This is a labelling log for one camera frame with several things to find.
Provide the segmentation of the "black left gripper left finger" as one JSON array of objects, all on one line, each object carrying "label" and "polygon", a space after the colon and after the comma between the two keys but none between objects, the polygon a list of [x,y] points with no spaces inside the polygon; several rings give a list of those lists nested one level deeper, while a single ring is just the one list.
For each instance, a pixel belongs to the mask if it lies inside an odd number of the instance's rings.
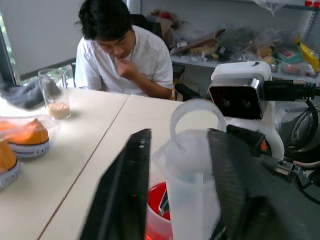
[{"label": "black left gripper left finger", "polygon": [[79,240],[145,240],[152,131],[133,133],[104,172]]}]

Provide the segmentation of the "white storage shelf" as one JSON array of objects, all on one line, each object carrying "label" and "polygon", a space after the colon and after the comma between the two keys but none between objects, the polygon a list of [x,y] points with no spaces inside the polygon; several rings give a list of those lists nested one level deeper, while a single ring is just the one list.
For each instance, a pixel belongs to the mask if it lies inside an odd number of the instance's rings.
[{"label": "white storage shelf", "polygon": [[304,61],[299,43],[313,50],[320,61],[320,8],[313,11],[303,35],[297,31],[283,31],[275,27],[254,33],[248,27],[222,33],[220,43],[227,46],[222,54],[203,47],[200,53],[174,54],[175,63],[216,68],[218,65],[235,62],[264,61],[272,77],[280,80],[320,81],[320,72]]}]

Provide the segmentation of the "man in white t-shirt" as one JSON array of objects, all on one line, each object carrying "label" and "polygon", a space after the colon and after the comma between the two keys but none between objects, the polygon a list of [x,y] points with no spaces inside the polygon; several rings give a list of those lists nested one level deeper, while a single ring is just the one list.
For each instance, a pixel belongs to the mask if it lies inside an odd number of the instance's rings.
[{"label": "man in white t-shirt", "polygon": [[132,61],[147,79],[173,93],[173,65],[165,42],[133,25],[122,0],[85,0],[78,17],[82,38],[76,52],[76,87],[148,97],[119,75],[118,59],[125,59]]}]

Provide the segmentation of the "clear cup with red liquid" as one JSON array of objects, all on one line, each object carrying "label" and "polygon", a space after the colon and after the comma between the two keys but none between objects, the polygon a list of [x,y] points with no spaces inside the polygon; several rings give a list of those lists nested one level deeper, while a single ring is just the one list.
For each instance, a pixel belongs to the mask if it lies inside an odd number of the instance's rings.
[{"label": "clear cup with red liquid", "polygon": [[163,174],[164,146],[151,155],[145,240],[173,240],[166,178]]}]

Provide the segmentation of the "dried flower bouquet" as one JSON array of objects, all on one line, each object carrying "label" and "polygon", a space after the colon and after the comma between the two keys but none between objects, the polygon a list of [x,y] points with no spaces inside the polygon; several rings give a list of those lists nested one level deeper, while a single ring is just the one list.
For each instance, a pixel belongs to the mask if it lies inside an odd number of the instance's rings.
[{"label": "dried flower bouquet", "polygon": [[176,47],[176,31],[183,24],[175,13],[164,9],[155,9],[147,15],[147,19],[158,28],[156,34],[164,41],[169,50]]}]

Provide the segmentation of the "yellow plastic bag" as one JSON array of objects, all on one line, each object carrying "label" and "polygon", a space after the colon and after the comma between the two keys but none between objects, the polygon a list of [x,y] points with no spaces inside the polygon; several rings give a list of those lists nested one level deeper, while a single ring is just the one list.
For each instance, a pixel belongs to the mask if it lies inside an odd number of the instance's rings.
[{"label": "yellow plastic bag", "polygon": [[315,73],[320,72],[320,57],[302,42],[299,43],[299,48],[303,60],[311,65]]}]

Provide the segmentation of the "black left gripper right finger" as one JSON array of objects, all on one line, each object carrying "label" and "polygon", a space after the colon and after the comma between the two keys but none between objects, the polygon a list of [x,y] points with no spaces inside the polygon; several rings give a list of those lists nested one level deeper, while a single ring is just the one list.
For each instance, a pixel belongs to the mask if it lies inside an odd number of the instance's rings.
[{"label": "black left gripper right finger", "polygon": [[268,171],[249,146],[227,132],[207,134],[220,204],[214,240],[288,240],[289,234],[263,178]]}]

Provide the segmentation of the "black office chair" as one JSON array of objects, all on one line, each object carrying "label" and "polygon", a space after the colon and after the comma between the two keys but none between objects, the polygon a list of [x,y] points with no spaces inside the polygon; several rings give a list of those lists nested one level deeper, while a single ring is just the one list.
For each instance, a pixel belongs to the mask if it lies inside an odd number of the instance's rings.
[{"label": "black office chair", "polygon": [[163,39],[161,24],[159,22],[149,21],[142,14],[131,14],[130,17],[133,25],[148,30]]}]

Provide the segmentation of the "man's bare hand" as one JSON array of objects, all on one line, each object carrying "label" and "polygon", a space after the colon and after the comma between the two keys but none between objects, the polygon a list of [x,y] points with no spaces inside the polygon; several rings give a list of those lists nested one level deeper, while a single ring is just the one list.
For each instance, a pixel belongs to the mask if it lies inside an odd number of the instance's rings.
[{"label": "man's bare hand", "polygon": [[132,61],[126,59],[118,59],[117,65],[118,74],[123,78],[134,80],[140,75],[136,65]]}]

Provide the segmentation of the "clear plastic measuring cup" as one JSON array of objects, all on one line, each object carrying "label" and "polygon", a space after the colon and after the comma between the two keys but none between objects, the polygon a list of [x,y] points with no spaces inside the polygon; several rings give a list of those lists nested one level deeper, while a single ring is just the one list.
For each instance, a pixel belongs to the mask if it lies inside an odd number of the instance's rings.
[{"label": "clear plastic measuring cup", "polygon": [[220,215],[207,129],[176,132],[187,113],[205,111],[217,117],[217,129],[226,131],[220,110],[206,100],[181,104],[171,116],[170,139],[163,147],[173,240],[210,240]]}]

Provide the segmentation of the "brown wooden board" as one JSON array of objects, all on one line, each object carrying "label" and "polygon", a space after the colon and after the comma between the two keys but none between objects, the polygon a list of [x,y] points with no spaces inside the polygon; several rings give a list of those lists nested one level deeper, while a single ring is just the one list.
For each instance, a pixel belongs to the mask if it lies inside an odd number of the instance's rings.
[{"label": "brown wooden board", "polygon": [[210,33],[208,35],[205,35],[203,37],[200,37],[200,38],[197,38],[195,41],[191,42],[191,43],[188,43],[186,46],[183,46],[183,47],[176,47],[176,48],[173,48],[171,51],[170,51],[170,54],[171,55],[177,55],[177,54],[181,54],[181,53],[184,53],[184,52],[187,52],[189,51],[190,49],[193,49],[193,48],[197,48],[197,47],[201,47],[201,46],[204,46],[204,45],[210,45],[210,44],[216,44],[218,41],[218,37],[224,33],[226,31],[225,28],[223,29],[220,29],[218,30],[217,32],[215,33]]}]

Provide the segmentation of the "grey cloth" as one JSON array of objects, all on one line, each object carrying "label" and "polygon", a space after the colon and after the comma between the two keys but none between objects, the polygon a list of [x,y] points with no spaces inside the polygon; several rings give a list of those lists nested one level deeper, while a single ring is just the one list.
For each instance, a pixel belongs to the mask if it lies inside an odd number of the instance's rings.
[{"label": "grey cloth", "polygon": [[43,90],[46,96],[49,94],[58,96],[62,93],[52,79],[45,83],[40,77],[36,77],[26,85],[0,82],[0,97],[9,104],[25,110],[34,109],[47,100],[46,97],[43,97]]}]

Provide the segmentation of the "tall glass with beans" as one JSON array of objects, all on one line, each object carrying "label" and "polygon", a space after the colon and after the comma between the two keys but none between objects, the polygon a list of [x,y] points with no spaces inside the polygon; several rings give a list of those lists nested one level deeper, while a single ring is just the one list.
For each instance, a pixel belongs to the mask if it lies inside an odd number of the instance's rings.
[{"label": "tall glass with beans", "polygon": [[40,70],[38,77],[48,115],[55,120],[68,118],[71,108],[65,73],[58,68],[47,68]]}]

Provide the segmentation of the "orange canvas sneaker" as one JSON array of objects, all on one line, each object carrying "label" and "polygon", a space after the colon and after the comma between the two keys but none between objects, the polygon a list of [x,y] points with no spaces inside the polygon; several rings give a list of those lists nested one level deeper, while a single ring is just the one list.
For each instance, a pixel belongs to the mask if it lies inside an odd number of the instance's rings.
[{"label": "orange canvas sneaker", "polygon": [[38,118],[23,125],[0,120],[0,132],[4,133],[8,145],[18,158],[40,157],[49,150],[49,132]]},{"label": "orange canvas sneaker", "polygon": [[13,183],[20,174],[20,164],[7,141],[0,142],[0,191]]}]

